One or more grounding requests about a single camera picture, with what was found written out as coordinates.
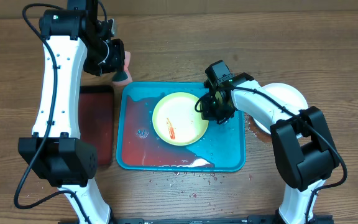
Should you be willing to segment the yellow-green plate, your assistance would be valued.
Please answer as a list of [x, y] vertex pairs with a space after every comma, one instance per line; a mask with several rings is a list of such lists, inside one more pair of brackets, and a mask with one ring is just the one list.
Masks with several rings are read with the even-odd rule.
[[158, 137], [174, 146], [187, 146], [203, 137], [209, 121], [196, 105], [199, 98], [185, 92], [164, 96], [155, 106], [152, 125]]

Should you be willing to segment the white plate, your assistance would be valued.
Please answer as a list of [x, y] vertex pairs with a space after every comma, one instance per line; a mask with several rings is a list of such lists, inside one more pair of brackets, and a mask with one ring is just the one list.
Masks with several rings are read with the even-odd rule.
[[[257, 91], [265, 93], [278, 102], [279, 105], [284, 106], [293, 114], [298, 114], [295, 109], [305, 110], [309, 106], [305, 97], [294, 87], [284, 83], [271, 83], [263, 87], [256, 88]], [[256, 107], [251, 112], [251, 116], [256, 121], [259, 128], [265, 133], [270, 134], [270, 126], [275, 124], [278, 118], [288, 119], [289, 115], [278, 115], [280, 110], [272, 104], [264, 96], [259, 95], [262, 100], [262, 107]]]

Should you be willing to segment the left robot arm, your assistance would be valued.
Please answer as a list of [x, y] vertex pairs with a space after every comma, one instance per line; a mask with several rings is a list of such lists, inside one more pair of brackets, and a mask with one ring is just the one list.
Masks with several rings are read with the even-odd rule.
[[66, 8], [46, 4], [34, 33], [42, 41], [45, 66], [40, 108], [28, 138], [18, 151], [27, 172], [57, 188], [79, 223], [113, 223], [95, 175], [96, 148], [81, 140], [78, 121], [82, 73], [112, 73], [116, 82], [130, 79], [131, 55], [116, 38], [113, 19], [98, 19], [97, 1], [70, 1]]

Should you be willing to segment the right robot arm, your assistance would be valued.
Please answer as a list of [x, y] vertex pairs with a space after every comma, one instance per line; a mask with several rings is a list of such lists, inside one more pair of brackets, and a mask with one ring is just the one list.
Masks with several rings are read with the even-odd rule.
[[195, 104], [205, 120], [225, 123], [236, 111], [251, 115], [270, 130], [277, 170], [286, 183], [278, 222], [319, 223], [313, 206], [332, 171], [344, 166], [321, 110], [294, 107], [264, 90], [247, 73], [208, 74], [209, 90]]

